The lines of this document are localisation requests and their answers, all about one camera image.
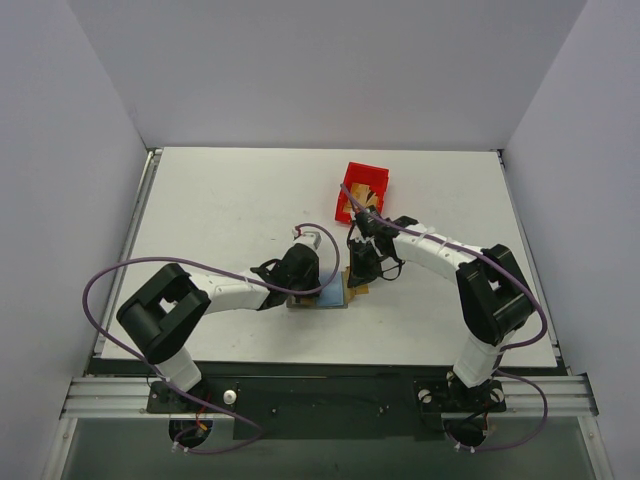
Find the white round knob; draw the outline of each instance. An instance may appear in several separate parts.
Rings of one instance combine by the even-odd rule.
[[[222,401],[227,405],[233,405],[234,403],[236,403],[237,399],[238,394],[233,390],[227,390],[226,392],[224,392],[224,395],[222,395]]]

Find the gray wall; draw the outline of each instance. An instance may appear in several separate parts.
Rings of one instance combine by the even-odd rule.
[[[146,154],[62,0],[0,3],[0,64],[0,476],[30,479],[90,351],[83,283],[117,256]]]
[[[504,147],[584,0],[69,0],[147,145]]]
[[[640,478],[640,2],[590,0],[506,149],[562,352]]]

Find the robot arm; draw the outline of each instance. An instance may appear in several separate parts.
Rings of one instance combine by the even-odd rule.
[[[320,286],[316,253],[320,235],[298,235],[282,259],[238,274],[189,274],[176,263],[162,267],[118,310],[116,318],[149,363],[188,391],[202,375],[184,344],[200,318],[225,310],[266,310],[283,304],[288,294],[255,285],[260,280],[294,291]]]
[[[467,388],[483,384],[498,368],[502,348],[525,324],[534,308],[509,280],[452,246],[460,245],[491,258],[527,286],[513,254],[502,245],[481,249],[462,244],[436,234],[409,217],[393,222],[439,238],[443,242],[440,244],[381,225],[371,215],[379,215],[373,207],[369,213],[359,212],[355,216],[362,239],[348,241],[352,269],[349,286],[369,283],[382,276],[381,263],[387,258],[395,260],[398,268],[404,262],[417,263],[456,284],[470,335],[453,372]]]

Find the red container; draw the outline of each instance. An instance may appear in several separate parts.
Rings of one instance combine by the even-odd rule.
[[[384,194],[389,183],[389,170],[386,168],[372,167],[362,163],[349,162],[347,173],[344,176],[345,186],[351,190],[354,183],[368,185],[369,189],[378,196],[378,211],[382,213],[384,205]],[[344,211],[344,206],[349,200],[342,190],[338,195],[338,205],[336,207],[336,220],[347,225],[351,224],[351,215]]]

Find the brown object in red bin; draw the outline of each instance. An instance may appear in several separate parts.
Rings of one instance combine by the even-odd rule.
[[[356,200],[359,200],[364,206],[375,205],[377,200],[375,206],[382,213],[384,194],[389,183],[388,169],[349,162],[343,183]],[[336,206],[336,220],[347,225],[351,224],[351,211],[351,203],[344,192],[340,190]]]

